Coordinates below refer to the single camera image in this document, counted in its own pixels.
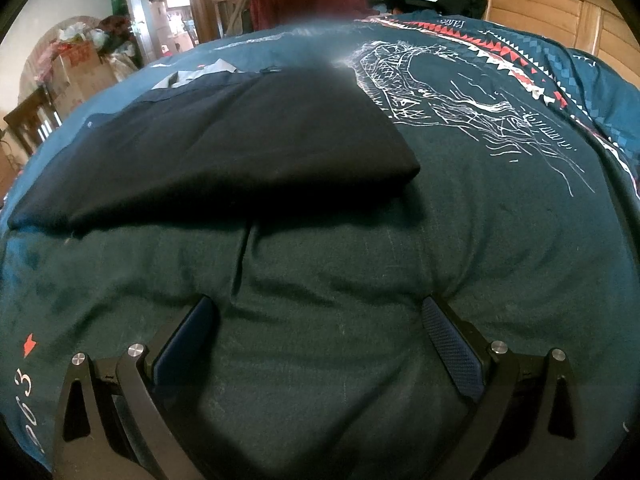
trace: cardboard box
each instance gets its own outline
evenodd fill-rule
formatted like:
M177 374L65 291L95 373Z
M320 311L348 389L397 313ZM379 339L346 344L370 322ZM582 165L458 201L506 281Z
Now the cardboard box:
M100 61L94 44L85 41L53 61L49 91L63 121L78 105L116 83L111 67Z

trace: dark green bedsheet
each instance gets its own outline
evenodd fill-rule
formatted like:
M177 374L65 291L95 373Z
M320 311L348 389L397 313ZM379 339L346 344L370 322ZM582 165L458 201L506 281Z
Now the dark green bedsheet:
M510 53L520 50L496 46L494 36L516 34L508 29L463 18L445 27L428 12L403 19L405 28L315 23L204 44L103 92L41 147L0 219L0 412L25 450L50 465L75 352L121 354L195 293L214 300L222 325L170 422L223 478L419 478L468 410L420 322L422 300L438 292L487 339L516 352L565 350L590 471L606 462L637 415L635 169L590 133L587 113L576 120L582 94L560 94L553 70L568 66L574 84L583 80L568 51L519 35L520 48L536 40L548 50L530 47L530 63L519 62ZM117 112L169 73L218 58L241 70L348 63L421 172L375 210L203 216L82 237L7 230L12 206L92 114ZM519 70L562 100L534 98Z

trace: wooden chair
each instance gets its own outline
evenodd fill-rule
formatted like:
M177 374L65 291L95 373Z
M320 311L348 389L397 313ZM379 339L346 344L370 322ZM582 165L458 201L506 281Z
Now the wooden chair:
M228 33L229 25L235 20L242 8L246 5L246 0L211 0L216 11L216 25L220 38L225 37Z
M36 88L5 115L4 121L29 155L33 155L49 134L60 126L58 115L44 86Z

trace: bedsheet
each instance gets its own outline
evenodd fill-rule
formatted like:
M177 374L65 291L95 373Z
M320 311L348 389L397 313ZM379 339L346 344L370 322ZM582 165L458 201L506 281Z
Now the bedsheet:
M96 114L177 70L349 66L422 166L373 210L202 218L83 236L9 230ZM418 478L468 405L420 322L433 292L516 352L562 348L595 473L638 414L638 91L583 53L432 12L203 44L78 108L0 216L0 412L50 466L68 359L146 341L194 293L219 333L169 410L222 478Z

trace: wooden headboard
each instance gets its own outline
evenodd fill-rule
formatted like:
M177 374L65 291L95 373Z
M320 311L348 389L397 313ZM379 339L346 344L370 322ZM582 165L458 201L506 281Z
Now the wooden headboard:
M611 0L489 0L484 19L584 50L640 88L640 44Z

